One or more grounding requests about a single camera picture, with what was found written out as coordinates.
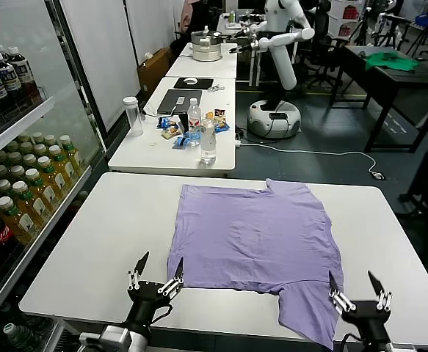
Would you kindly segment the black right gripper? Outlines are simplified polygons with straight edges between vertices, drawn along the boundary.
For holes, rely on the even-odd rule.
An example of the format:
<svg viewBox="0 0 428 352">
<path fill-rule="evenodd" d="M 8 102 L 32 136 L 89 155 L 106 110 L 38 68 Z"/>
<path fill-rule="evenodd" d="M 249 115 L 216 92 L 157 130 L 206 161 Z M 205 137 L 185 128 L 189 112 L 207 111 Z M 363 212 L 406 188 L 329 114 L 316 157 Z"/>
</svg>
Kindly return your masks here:
<svg viewBox="0 0 428 352">
<path fill-rule="evenodd" d="M 377 295 L 376 301 L 354 301 L 353 303 L 339 290 L 339 287 L 328 271 L 330 292 L 329 297 L 341 318 L 355 326 L 364 347 L 385 347 L 391 340 L 385 323 L 391 315 L 393 294 L 382 286 L 381 281 L 368 271 L 371 285 Z"/>
</svg>

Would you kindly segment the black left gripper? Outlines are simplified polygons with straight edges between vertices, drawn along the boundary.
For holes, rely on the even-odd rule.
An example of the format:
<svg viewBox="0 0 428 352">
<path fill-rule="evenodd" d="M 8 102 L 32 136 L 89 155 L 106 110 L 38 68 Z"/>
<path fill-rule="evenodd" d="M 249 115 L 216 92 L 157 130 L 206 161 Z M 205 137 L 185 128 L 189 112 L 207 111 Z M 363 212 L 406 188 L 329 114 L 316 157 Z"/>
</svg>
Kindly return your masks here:
<svg viewBox="0 0 428 352">
<path fill-rule="evenodd" d="M 173 310 L 171 295 L 177 293 L 184 284 L 184 259 L 181 258 L 174 277 L 165 284 L 139 281 L 148 261 L 149 252 L 139 259 L 133 270 L 128 271 L 128 295 L 132 307 L 126 318 L 126 326 L 149 327 L 167 317 Z"/>
</svg>

